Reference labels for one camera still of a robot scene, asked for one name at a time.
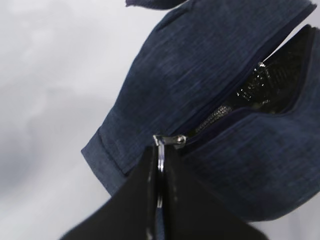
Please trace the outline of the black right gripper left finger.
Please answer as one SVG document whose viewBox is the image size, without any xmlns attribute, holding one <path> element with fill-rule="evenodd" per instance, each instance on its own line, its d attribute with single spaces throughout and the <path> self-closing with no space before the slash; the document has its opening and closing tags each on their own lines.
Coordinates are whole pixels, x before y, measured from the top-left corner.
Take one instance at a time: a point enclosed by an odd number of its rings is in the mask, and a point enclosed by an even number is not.
<svg viewBox="0 0 320 240">
<path fill-rule="evenodd" d="M 145 151 L 123 186 L 63 240 L 155 240 L 158 151 Z"/>
</svg>

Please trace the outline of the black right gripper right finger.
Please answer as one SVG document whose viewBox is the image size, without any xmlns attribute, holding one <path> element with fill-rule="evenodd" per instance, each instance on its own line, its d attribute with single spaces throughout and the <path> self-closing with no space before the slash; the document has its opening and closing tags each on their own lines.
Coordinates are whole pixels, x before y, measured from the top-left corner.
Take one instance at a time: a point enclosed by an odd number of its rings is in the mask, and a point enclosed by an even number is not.
<svg viewBox="0 0 320 240">
<path fill-rule="evenodd" d="M 235 216 L 185 167 L 174 147 L 165 147 L 160 172 L 166 240 L 266 240 Z"/>
</svg>

